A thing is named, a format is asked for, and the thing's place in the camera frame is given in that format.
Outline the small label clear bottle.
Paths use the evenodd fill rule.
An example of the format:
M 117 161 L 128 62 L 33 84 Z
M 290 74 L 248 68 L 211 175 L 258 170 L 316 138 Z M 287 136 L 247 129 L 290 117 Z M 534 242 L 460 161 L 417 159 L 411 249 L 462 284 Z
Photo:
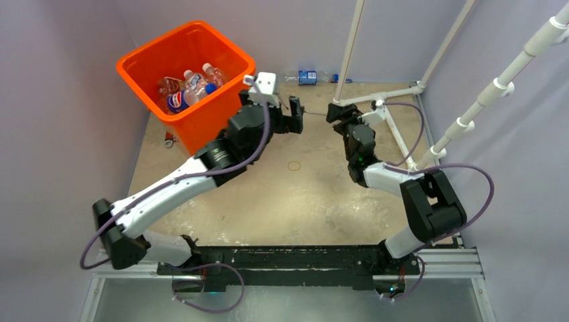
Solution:
M 191 90 L 194 94 L 200 97 L 207 95 L 206 87 L 208 82 L 206 78 L 199 72 L 193 72 L 192 70 L 185 70 L 183 72 L 185 77 L 185 89 Z

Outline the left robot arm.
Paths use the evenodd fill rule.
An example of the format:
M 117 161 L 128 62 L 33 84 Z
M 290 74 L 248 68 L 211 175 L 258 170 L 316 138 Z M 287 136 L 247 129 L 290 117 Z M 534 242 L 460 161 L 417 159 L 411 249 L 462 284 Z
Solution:
M 149 260 L 175 266 L 183 274 L 196 272 L 200 256 L 195 241 L 187 235 L 155 233 L 150 226 L 190 199 L 244 173 L 260 158 L 273 134 L 302 133 L 305 108 L 298 97 L 289 98 L 290 115 L 283 114 L 280 103 L 264 104 L 252 91 L 242 90 L 239 97 L 242 107 L 226 127 L 174 172 L 131 197 L 93 204 L 97 234 L 114 269 Z

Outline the wide clear plastic bottle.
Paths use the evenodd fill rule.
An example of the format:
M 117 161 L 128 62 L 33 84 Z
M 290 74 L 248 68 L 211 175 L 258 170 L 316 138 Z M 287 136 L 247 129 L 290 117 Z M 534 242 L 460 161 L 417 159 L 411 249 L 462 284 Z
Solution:
M 214 67 L 210 63 L 204 63 L 204 65 L 202 65 L 202 69 L 208 82 L 213 83 L 217 88 L 222 87 L 229 81 L 228 77 L 221 69 Z

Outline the pepsi label bottle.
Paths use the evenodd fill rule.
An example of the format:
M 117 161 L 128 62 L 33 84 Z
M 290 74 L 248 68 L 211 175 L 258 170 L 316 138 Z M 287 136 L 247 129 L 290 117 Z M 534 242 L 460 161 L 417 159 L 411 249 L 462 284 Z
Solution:
M 208 83 L 204 88 L 199 89 L 198 91 L 194 91 L 192 89 L 178 91 L 167 97 L 167 109 L 173 114 L 181 113 L 216 90 L 217 86 L 215 84 Z

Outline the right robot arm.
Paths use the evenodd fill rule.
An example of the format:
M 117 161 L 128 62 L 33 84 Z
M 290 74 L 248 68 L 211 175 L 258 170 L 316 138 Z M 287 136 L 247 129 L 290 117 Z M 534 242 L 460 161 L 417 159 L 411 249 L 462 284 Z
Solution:
M 412 174 L 376 157 L 376 133 L 357 106 L 330 103 L 326 120 L 342 136 L 352 181 L 403 201 L 407 226 L 379 244 L 376 263 L 383 272 L 394 272 L 405 256 L 466 224 L 467 214 L 443 171 Z

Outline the orange plastic bin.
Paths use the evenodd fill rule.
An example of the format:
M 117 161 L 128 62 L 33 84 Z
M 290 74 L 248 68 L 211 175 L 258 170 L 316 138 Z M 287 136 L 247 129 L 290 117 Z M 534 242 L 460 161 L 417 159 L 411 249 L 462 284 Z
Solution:
M 164 112 L 158 81 L 201 71 L 205 63 L 220 68 L 229 82 L 184 111 Z M 256 73 L 254 59 L 205 21 L 190 21 L 121 57 L 116 70 L 142 103 L 157 116 L 188 154 L 215 139 L 242 106 L 245 75 Z

